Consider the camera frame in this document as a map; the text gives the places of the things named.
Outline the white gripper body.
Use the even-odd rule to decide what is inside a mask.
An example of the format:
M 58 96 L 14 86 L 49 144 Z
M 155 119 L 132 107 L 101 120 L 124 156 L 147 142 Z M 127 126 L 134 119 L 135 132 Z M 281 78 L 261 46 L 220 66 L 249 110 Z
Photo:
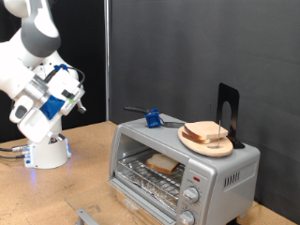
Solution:
M 84 74 L 76 68 L 55 68 L 47 77 L 46 99 L 33 106 L 18 128 L 34 143 L 40 143 L 62 116 L 68 115 L 77 106 L 85 91 Z

